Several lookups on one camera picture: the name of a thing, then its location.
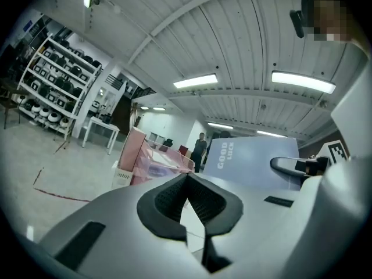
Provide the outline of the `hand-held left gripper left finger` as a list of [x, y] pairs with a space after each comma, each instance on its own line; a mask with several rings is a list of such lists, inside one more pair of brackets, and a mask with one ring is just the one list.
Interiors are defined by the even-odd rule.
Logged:
[[204, 268], [187, 244], [155, 236], [140, 221], [137, 202], [148, 190], [171, 180], [156, 178], [100, 195], [51, 228], [39, 245], [51, 256], [90, 221], [104, 229], [77, 272], [88, 278], [203, 278]]

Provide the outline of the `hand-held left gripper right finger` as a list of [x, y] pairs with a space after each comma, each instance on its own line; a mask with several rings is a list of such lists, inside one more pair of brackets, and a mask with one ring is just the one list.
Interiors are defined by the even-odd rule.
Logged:
[[213, 278], [247, 278], [242, 271], [235, 271], [238, 263], [244, 259], [271, 234], [284, 220], [290, 208], [265, 201], [269, 196], [295, 201], [298, 191], [287, 189], [255, 188], [240, 185], [220, 178], [198, 173], [197, 176], [208, 180], [220, 188], [235, 194], [243, 202], [243, 215], [235, 227], [226, 235], [213, 237], [213, 245], [219, 256], [228, 259], [231, 264], [212, 274]]

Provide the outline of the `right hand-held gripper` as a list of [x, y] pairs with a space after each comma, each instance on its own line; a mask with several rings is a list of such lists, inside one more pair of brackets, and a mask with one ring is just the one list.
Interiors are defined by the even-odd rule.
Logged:
[[348, 156], [340, 140], [323, 144], [310, 158], [274, 157], [270, 167], [285, 181], [298, 181], [303, 176], [320, 176], [336, 163], [346, 161]]

